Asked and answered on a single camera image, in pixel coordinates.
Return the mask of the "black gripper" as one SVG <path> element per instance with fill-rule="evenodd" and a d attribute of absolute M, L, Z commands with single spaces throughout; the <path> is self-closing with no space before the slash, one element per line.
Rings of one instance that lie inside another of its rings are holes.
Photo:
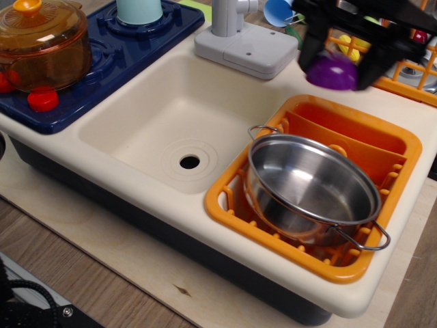
<path fill-rule="evenodd" d="M 308 71 L 325 46 L 330 28 L 342 30 L 371 47 L 358 65 L 356 90 L 373 85 L 397 62 L 418 62 L 427 45 L 413 40 L 414 29 L 436 35 L 436 19 L 410 1 L 350 1 L 352 13 L 339 7 L 337 1 L 294 1 L 292 9 L 305 16 L 307 31 L 298 58 Z"/>

